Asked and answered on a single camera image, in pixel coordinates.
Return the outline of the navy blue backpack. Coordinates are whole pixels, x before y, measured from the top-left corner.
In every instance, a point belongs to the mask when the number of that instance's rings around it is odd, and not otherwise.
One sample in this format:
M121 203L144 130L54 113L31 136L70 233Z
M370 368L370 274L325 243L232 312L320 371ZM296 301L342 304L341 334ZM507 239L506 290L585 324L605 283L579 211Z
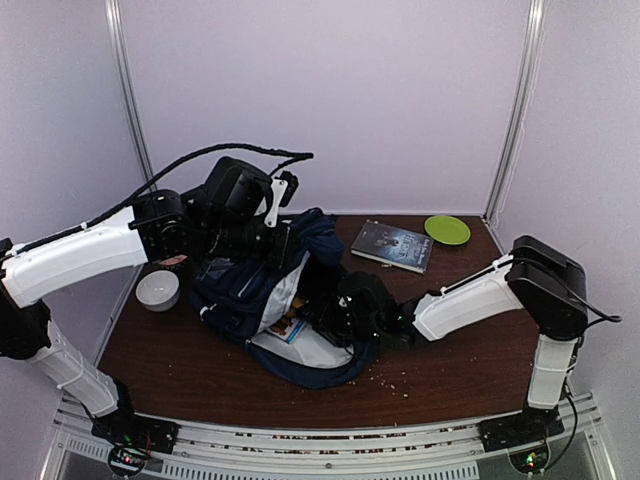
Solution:
M332 343L318 330L342 312L336 294L345 245L335 218L314 207L286 224L301 247L283 269L217 260L194 281L189 302L204 325L271 374L306 389L337 387L370 365L378 344Z

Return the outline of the dog cover book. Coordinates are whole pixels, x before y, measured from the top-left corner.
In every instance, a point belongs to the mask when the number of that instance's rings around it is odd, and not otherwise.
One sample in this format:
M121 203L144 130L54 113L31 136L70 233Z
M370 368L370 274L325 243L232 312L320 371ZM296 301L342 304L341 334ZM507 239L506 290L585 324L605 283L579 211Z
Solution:
M287 312L266 332L287 344L291 344L305 326L305 320L298 315L298 312L306 303L307 299L304 296L296 295Z

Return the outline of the black leather case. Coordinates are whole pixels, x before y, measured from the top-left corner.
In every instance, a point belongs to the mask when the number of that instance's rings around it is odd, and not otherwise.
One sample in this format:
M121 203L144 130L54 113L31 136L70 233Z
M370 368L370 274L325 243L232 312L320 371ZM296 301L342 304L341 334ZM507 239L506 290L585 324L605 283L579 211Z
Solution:
M349 313L339 304L336 295L325 294L309 300L298 309L298 315L333 346L343 348L351 345L353 334Z

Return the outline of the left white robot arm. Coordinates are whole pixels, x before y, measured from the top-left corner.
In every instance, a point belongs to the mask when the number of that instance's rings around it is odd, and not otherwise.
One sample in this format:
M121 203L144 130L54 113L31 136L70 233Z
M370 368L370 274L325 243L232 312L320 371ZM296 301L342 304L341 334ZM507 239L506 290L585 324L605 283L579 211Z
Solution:
M279 218L298 188L295 175L265 173L221 158L199 186L178 193L142 189L110 212L29 244L1 251L1 352L34 364L75 397L123 444L144 424L126 390L86 362L63 330L83 318L100 325L119 270L184 255L190 260L264 259L279 266L292 246Z

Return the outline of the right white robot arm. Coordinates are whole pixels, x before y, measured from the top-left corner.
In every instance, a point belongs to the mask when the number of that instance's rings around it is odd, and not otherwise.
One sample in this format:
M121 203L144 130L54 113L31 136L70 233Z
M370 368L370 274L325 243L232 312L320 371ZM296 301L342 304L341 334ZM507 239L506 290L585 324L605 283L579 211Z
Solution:
M336 346L375 337L411 345L433 342L498 314L523 310L539 337L523 411L513 419L519 440L535 440L551 424L567 376L588 329L619 323L586 298L583 267L530 235L490 266L438 290L397 302L382 280L357 271L329 300L327 337Z

